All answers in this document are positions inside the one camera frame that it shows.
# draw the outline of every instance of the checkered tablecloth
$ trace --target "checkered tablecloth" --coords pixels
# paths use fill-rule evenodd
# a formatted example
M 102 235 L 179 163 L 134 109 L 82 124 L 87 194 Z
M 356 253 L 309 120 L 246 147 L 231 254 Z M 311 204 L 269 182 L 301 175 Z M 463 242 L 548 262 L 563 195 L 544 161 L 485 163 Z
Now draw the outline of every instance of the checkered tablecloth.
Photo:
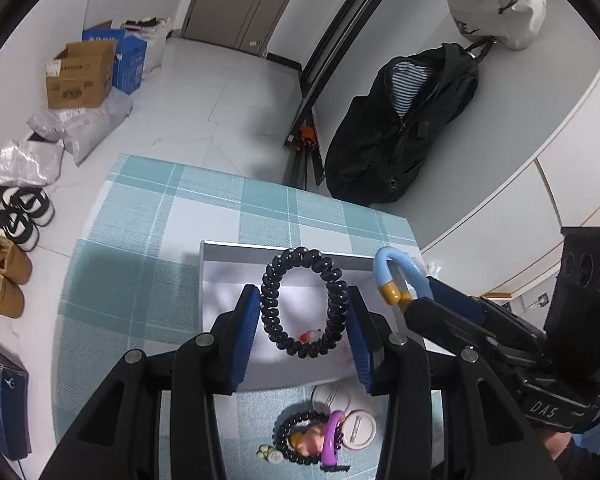
M 59 305 L 58 440 L 126 350 L 170 351 L 199 330 L 201 240 L 366 255 L 391 244 L 421 261 L 404 218 L 278 184 L 122 155 L 76 244 Z M 278 415 L 304 405 L 310 394 L 310 387 L 301 387 L 218 399 L 230 479 L 323 475 L 315 467 L 271 465 L 255 457 L 260 444 L 270 444 Z M 166 396 L 160 421 L 163 478 L 169 477 L 168 421 Z M 377 438 L 362 452 L 348 452 L 351 472 L 338 478 L 373 478 L 380 446 Z

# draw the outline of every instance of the blue cardboard box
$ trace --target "blue cardboard box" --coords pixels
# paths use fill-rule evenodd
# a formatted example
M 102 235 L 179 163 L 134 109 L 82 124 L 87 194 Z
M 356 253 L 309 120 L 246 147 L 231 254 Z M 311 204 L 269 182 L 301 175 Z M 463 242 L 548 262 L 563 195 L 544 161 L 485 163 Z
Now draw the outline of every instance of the blue cardboard box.
M 9 460 L 25 458 L 27 431 L 27 380 L 25 370 L 0 353 L 0 451 Z
M 88 28 L 82 32 L 83 41 L 116 40 L 116 60 L 113 64 L 112 85 L 131 94 L 142 82 L 142 67 L 146 42 L 127 36 L 123 28 Z

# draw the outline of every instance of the metal screw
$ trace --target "metal screw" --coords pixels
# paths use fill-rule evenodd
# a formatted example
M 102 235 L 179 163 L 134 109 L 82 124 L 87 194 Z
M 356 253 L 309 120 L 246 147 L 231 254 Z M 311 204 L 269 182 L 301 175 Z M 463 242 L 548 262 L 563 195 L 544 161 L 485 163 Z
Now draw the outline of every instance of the metal screw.
M 475 363 L 478 360 L 478 352 L 474 350 L 474 347 L 467 346 L 460 352 L 460 357 L 468 363 Z
M 215 341 L 216 338 L 213 334 L 210 334 L 209 332 L 204 332 L 196 338 L 196 345 L 211 346 Z
M 142 352 L 137 349 L 129 350 L 125 354 L 125 361 L 130 365 L 136 364 L 140 359 L 142 359 Z
M 398 332 L 391 332 L 389 334 L 389 343 L 394 344 L 396 346 L 406 345 L 408 340 L 409 338 L 407 336 Z

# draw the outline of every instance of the purple hair clip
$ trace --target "purple hair clip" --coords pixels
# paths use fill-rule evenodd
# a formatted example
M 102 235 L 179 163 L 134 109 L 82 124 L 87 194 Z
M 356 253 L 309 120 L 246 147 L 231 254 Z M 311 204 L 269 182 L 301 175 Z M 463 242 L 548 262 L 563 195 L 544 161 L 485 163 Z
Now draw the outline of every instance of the purple hair clip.
M 327 472 L 348 471 L 350 465 L 338 465 L 338 451 L 336 450 L 337 438 L 340 434 L 340 421 L 345 417 L 344 412 L 333 412 L 327 421 L 324 430 L 324 443 L 322 444 L 322 455 L 320 469 Z

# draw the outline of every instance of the backpack strap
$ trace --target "backpack strap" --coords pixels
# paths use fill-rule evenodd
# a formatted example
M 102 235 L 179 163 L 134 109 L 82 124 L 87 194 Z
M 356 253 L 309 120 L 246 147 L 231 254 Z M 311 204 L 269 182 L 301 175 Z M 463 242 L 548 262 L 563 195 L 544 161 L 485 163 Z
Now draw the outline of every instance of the backpack strap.
M 475 59 L 476 63 L 480 63 L 484 59 L 484 57 L 489 53 L 493 44 L 496 42 L 497 42 L 497 40 L 493 36 L 486 36 L 486 37 L 482 38 L 481 40 L 478 40 L 475 43 L 472 43 L 471 45 L 469 45 L 464 51 L 467 54 L 469 54 L 470 56 L 472 56 Z M 471 53 L 472 50 L 475 50 L 479 46 L 483 46 L 483 45 L 484 45 L 484 47 L 480 51 L 480 54 L 478 54 L 477 56 L 474 56 L 474 54 Z

